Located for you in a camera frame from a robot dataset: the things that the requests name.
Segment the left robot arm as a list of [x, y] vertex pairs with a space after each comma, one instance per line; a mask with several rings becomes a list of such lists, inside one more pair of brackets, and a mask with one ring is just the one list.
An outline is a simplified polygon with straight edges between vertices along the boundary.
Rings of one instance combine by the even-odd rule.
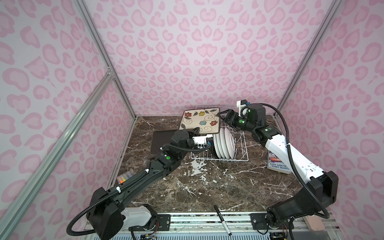
[[195, 131], [177, 130], [144, 170], [116, 187], [97, 189], [92, 195], [90, 209], [85, 214], [92, 229], [84, 234], [97, 234], [102, 240], [110, 240], [122, 228], [141, 227], [155, 231], [158, 214], [152, 207], [144, 204], [128, 209], [127, 206], [150, 185], [177, 169], [189, 152], [200, 153], [212, 146], [210, 143], [199, 143], [197, 139]]

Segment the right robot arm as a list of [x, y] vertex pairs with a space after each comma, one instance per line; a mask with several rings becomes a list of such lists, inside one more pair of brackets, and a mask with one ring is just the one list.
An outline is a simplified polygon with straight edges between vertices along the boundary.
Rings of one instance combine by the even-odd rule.
[[242, 100], [238, 108], [238, 112], [229, 109], [217, 113], [217, 116], [233, 129], [251, 133], [253, 140], [278, 157], [302, 185], [293, 197], [267, 208], [267, 226], [279, 228], [287, 225], [291, 229], [293, 221], [301, 217], [329, 219], [327, 207], [337, 199], [338, 176], [316, 166], [291, 145], [286, 123], [283, 123], [284, 133], [267, 123], [266, 108], [272, 109], [273, 106]]

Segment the floral square plate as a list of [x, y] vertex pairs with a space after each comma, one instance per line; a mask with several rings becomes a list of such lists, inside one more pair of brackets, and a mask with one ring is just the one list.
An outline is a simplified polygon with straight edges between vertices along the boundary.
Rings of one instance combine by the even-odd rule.
[[199, 128], [200, 135], [217, 134], [220, 131], [219, 112], [220, 108], [185, 110], [179, 129]]

